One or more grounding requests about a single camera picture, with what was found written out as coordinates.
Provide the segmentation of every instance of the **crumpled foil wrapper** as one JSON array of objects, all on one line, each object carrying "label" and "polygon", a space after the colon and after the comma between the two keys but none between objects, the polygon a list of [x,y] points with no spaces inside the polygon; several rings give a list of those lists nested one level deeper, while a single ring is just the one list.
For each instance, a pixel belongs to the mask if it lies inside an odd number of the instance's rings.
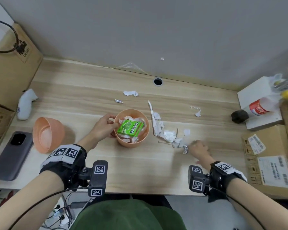
[{"label": "crumpled foil wrapper", "polygon": [[183,147],[183,154],[187,154],[189,152],[188,145],[184,145]]}]

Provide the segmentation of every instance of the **yellow object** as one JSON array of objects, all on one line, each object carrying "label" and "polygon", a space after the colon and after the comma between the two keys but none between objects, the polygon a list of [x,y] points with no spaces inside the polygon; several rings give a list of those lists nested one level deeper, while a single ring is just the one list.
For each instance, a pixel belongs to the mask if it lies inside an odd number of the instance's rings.
[{"label": "yellow object", "polygon": [[288,99],[288,90],[285,90],[284,92],[282,92],[281,96],[283,97],[283,99]]}]

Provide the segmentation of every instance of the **plastic bottle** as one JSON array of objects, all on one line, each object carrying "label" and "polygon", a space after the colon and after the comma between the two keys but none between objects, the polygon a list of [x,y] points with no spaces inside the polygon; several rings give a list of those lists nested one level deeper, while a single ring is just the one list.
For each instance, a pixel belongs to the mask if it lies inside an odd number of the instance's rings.
[{"label": "plastic bottle", "polygon": [[232,113],[232,121],[234,123],[243,123],[250,117],[261,116],[268,112],[273,112],[280,106],[280,94],[270,94],[252,102],[242,110]]}]

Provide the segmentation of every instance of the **smartphone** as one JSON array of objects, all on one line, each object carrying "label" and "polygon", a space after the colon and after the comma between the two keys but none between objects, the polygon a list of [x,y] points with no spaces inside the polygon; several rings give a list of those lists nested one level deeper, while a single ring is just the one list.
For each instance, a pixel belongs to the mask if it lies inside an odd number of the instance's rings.
[{"label": "smartphone", "polygon": [[0,180],[15,180],[33,145],[32,133],[15,131],[0,155]]}]

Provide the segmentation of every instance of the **orange bowl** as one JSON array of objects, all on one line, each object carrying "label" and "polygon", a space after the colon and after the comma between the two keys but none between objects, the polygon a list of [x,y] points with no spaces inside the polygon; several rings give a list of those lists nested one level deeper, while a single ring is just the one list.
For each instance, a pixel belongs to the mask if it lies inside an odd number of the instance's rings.
[{"label": "orange bowl", "polygon": [[128,142],[123,141],[121,138],[118,137],[117,129],[115,129],[116,139],[122,146],[124,146],[126,148],[135,148],[135,147],[138,147],[148,136],[149,129],[150,129],[149,121],[141,111],[138,111],[135,109],[127,109],[127,110],[123,110],[122,112],[119,112],[118,115],[116,116],[114,122],[119,123],[119,120],[123,117],[126,117],[126,116],[131,116],[134,119],[135,118],[143,118],[145,120],[145,123],[147,126],[145,131],[143,132],[143,134],[141,134],[139,136],[139,141],[137,143],[128,143]]},{"label": "orange bowl", "polygon": [[40,117],[34,123],[32,134],[37,151],[49,153],[61,145],[65,137],[65,128],[59,120]]}]

